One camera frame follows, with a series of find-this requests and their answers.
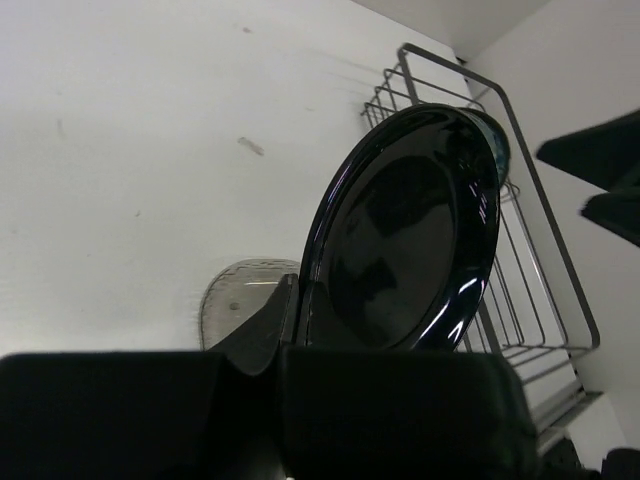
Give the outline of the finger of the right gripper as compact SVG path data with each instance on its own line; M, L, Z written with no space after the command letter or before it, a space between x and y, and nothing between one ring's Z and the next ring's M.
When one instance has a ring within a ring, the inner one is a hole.
M583 206L581 215L636 247L640 246L638 187L593 196Z
M606 191L639 186L639 111L543 143L536 158Z

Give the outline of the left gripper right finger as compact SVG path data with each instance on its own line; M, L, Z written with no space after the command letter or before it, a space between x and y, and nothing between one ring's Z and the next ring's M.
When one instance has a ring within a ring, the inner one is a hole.
M448 340L435 282L287 284L282 457L296 479L533 479L536 429L514 369Z

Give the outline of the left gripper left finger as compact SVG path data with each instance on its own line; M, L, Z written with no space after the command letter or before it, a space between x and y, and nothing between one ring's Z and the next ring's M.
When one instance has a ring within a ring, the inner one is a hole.
M1 361L5 479L282 479L272 369L298 281L207 351Z

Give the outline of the blue patterned ceramic plate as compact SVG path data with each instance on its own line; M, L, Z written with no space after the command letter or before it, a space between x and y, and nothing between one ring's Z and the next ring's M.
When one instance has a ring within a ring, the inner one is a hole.
M462 111L482 131L491 148L501 187L506 183L510 170L511 148L503 127L489 114L481 110L462 108Z

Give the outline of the black round plate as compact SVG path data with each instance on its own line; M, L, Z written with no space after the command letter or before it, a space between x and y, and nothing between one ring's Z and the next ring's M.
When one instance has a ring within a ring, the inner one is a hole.
M301 344L460 344L493 268L501 190L489 143L462 108L399 111L340 165L304 248Z

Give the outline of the frosted beige glass plate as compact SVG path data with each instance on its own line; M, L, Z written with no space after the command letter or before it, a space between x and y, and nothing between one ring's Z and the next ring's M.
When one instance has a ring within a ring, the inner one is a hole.
M199 307L201 346L210 349L262 308L286 274L298 274L289 259L249 258L224 268L208 285Z

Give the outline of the small clear tape scrap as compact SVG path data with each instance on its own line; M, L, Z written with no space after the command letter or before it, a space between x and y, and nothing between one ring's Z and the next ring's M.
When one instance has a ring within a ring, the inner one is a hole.
M262 146L247 137L240 137L237 140L237 143L258 156L263 156L265 154Z

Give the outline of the aluminium side rail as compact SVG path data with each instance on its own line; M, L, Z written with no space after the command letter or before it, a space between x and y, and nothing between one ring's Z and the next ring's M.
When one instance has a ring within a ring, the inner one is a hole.
M602 396L602 392L582 390L559 402L550 401L549 406L541 405L535 410L534 423L538 431L537 452L544 455L561 439L566 438L569 424Z

